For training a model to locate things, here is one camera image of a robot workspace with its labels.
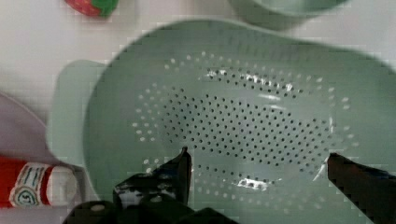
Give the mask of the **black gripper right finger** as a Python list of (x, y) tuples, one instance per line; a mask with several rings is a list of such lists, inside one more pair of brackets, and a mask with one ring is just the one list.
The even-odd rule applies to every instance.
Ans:
[(374, 224), (395, 224), (396, 182), (390, 173), (331, 153), (328, 179)]

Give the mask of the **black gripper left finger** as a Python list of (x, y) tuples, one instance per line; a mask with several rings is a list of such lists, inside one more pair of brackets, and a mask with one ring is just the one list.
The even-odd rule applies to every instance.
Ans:
[(188, 206), (191, 155), (186, 147), (172, 160), (147, 174), (116, 185), (113, 200), (77, 205), (63, 224), (237, 224), (222, 213)]

